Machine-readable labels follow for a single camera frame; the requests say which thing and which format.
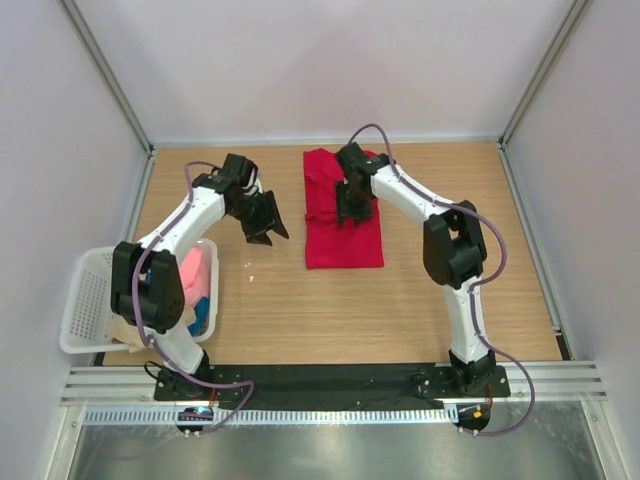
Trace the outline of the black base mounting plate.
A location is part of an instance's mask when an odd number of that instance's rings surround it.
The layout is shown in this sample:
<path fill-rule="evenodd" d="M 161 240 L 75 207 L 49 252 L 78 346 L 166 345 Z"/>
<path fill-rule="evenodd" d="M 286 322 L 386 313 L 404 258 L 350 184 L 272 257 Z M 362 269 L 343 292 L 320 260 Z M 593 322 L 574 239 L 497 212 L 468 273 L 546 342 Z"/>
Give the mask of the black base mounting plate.
<path fill-rule="evenodd" d="M 252 381 L 245 408 L 273 411 L 392 411 L 435 409 L 449 399 L 507 398 L 505 369 L 471 387 L 448 364 L 218 365 L 208 381 Z"/>

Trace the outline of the beige t shirt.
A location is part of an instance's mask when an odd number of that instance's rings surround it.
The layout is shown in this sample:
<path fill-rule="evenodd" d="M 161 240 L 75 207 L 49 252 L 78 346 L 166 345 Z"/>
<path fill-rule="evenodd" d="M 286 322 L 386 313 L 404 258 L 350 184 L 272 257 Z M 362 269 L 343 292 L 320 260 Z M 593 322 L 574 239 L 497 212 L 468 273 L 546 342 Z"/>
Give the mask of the beige t shirt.
<path fill-rule="evenodd" d="M 184 326 L 191 326 L 195 323 L 196 314 L 193 307 L 187 306 L 179 320 Z M 124 317 L 113 314 L 106 331 L 106 337 L 112 343 L 123 344 L 129 353 L 137 353 L 146 349 L 143 344 L 138 329 L 130 325 Z"/>

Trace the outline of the right aluminium corner post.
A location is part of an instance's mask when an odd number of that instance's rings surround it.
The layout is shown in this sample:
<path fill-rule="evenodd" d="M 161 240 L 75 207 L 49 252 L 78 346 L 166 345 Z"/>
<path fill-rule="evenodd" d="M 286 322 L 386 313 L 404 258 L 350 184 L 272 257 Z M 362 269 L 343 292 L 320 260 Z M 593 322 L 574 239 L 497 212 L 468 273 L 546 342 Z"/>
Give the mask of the right aluminium corner post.
<path fill-rule="evenodd" d="M 498 138 L 498 145 L 505 150 L 524 120 L 533 101 L 536 99 L 545 82 L 551 75 L 555 65 L 561 58 L 565 48 L 575 34 L 582 19 L 592 5 L 591 0 L 573 0 L 563 15 L 549 44 L 547 45 L 533 75 L 521 95 L 513 113 L 511 114 L 503 133 Z"/>

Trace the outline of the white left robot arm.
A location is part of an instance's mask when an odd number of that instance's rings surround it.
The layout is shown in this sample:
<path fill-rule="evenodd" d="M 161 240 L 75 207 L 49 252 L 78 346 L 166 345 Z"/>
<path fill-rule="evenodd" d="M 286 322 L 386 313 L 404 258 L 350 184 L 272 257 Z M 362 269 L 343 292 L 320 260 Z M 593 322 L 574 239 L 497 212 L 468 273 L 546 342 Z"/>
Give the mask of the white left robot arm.
<path fill-rule="evenodd" d="M 258 166 L 227 154 L 221 166 L 187 177 L 187 194 L 150 234 L 113 250 L 110 306 L 136 327 L 171 371 L 209 388 L 206 352 L 181 322 L 185 302 L 179 266 L 200 237 L 225 217 L 236 219 L 250 244 L 271 245 L 271 234 L 289 236 L 273 191 L 262 186 Z"/>

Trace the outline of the left aluminium corner post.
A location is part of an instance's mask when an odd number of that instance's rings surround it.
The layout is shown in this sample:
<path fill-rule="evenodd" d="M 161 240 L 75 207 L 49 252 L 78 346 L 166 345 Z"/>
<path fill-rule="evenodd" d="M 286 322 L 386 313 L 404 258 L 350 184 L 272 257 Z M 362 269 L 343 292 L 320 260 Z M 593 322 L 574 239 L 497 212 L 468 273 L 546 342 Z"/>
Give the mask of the left aluminium corner post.
<path fill-rule="evenodd" d="M 77 2 L 74 0 L 60 0 L 58 4 L 138 143 L 147 155 L 151 155 L 153 153 L 153 143 L 145 132 Z"/>

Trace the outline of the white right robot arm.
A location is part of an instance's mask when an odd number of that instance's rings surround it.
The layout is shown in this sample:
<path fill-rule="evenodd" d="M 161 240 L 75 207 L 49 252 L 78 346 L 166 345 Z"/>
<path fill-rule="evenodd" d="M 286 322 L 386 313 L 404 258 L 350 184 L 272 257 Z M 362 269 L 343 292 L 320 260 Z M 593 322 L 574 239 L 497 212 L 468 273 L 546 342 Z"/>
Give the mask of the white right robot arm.
<path fill-rule="evenodd" d="M 369 157 L 355 142 L 335 157 L 343 174 L 335 186 L 339 224 L 371 220 L 373 202 L 381 199 L 422 227 L 422 263 L 443 288 L 451 325 L 451 376 L 465 394 L 482 390 L 495 373 L 496 358 L 486 339 L 479 296 L 487 249 L 474 205 L 440 199 L 388 155 Z"/>

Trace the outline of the red polo shirt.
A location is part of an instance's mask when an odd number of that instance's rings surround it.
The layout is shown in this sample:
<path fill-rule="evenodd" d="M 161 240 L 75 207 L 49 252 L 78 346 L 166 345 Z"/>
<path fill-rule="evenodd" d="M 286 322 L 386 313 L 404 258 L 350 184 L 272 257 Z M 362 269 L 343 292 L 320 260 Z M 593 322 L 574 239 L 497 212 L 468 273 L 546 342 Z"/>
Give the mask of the red polo shirt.
<path fill-rule="evenodd" d="M 305 191 L 305 264 L 309 269 L 381 268 L 384 266 L 378 202 L 373 218 L 361 224 L 337 221 L 335 185 L 342 170 L 324 148 L 303 153 Z"/>

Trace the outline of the white plastic laundry basket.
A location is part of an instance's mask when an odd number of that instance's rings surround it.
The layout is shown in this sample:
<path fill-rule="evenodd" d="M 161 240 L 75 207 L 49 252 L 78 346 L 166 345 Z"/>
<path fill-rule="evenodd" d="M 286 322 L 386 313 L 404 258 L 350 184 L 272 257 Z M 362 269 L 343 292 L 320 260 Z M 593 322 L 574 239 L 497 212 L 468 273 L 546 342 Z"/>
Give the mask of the white plastic laundry basket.
<path fill-rule="evenodd" d="M 219 259 L 217 245 L 206 238 L 197 241 L 203 259 L 209 262 L 209 301 L 207 320 L 194 340 L 202 343 L 215 331 L 218 312 Z M 74 270 L 63 313 L 60 347 L 69 354 L 126 351 L 128 346 L 108 338 L 113 312 L 110 306 L 112 246 L 90 249 Z"/>

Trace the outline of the aluminium frame rail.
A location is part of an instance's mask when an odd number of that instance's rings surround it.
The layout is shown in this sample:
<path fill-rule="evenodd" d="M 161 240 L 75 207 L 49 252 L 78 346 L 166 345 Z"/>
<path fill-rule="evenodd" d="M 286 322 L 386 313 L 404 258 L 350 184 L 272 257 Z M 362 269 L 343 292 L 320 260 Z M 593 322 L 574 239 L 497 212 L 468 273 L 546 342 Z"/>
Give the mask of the aluminium frame rail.
<path fill-rule="evenodd" d="M 605 400 L 604 383 L 589 361 L 545 361 L 525 364 L 539 401 Z M 152 401 L 155 381 L 140 366 L 74 367 L 60 404 L 136 405 Z"/>

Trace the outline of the blue t shirt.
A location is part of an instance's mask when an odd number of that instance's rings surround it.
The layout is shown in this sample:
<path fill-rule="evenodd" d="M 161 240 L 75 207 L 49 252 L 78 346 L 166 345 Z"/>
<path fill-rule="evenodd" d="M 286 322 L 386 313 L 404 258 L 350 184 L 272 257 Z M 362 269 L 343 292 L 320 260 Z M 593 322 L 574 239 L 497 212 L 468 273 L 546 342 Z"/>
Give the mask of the blue t shirt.
<path fill-rule="evenodd" d="M 202 297 L 194 306 L 195 321 L 189 326 L 189 331 L 193 336 L 200 335 L 207 326 L 210 310 L 210 299 Z"/>

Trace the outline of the aluminium corner post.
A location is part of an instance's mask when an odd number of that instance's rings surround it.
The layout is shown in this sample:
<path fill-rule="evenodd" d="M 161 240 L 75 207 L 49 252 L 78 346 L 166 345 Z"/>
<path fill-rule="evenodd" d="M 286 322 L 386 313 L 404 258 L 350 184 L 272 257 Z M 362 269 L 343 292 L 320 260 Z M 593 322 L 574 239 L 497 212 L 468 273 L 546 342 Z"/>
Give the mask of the aluminium corner post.
<path fill-rule="evenodd" d="M 60 0 L 58 4 L 138 143 L 147 155 L 151 155 L 153 153 L 153 143 L 145 132 L 77 2 L 74 0 Z"/>
<path fill-rule="evenodd" d="M 547 45 L 533 75 L 521 95 L 513 113 L 511 114 L 503 133 L 498 138 L 498 145 L 505 150 L 524 120 L 533 101 L 536 99 L 545 82 L 551 75 L 555 65 L 561 58 L 565 48 L 575 34 L 582 19 L 592 5 L 591 0 L 573 0 L 563 15 L 549 44 Z"/>

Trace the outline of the pink t shirt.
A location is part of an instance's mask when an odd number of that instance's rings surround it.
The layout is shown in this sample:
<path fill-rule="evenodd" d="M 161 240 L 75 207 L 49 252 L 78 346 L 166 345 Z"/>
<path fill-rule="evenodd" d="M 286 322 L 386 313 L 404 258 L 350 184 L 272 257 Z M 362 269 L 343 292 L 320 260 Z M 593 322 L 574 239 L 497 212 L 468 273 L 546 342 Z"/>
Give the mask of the pink t shirt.
<path fill-rule="evenodd" d="M 210 291 L 210 262 L 200 246 L 193 247 L 179 266 L 185 303 L 194 307 Z"/>

